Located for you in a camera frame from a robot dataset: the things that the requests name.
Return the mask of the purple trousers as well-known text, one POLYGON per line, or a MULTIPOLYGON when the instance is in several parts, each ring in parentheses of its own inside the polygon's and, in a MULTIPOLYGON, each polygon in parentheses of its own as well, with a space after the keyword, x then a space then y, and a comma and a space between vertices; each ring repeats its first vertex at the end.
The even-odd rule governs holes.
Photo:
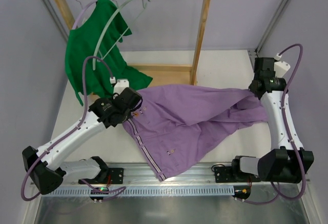
POLYGON ((159 181, 185 172, 237 130, 268 119, 249 90, 165 85, 139 93, 141 107, 123 128, 159 181))

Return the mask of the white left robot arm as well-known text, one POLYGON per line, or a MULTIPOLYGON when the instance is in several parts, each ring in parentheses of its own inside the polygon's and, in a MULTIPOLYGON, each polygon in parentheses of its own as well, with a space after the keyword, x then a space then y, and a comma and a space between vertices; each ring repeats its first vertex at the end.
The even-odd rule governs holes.
POLYGON ((67 162, 66 158, 91 137, 131 118, 140 108, 142 96, 131 88, 110 98, 98 98, 67 131, 37 149, 26 147, 24 167, 41 195, 56 190, 63 182, 104 184, 110 168, 98 156, 67 162))

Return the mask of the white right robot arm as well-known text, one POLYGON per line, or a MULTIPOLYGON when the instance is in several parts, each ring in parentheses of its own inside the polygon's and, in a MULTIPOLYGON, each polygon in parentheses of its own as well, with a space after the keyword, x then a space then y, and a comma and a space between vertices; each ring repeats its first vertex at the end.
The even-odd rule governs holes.
POLYGON ((249 90, 268 116, 271 150, 261 158, 236 156, 231 171, 239 182, 257 177, 260 181, 297 184, 314 162, 313 152, 305 150, 297 136, 284 93, 286 81, 276 75, 277 64, 272 57, 257 57, 254 62, 249 90))

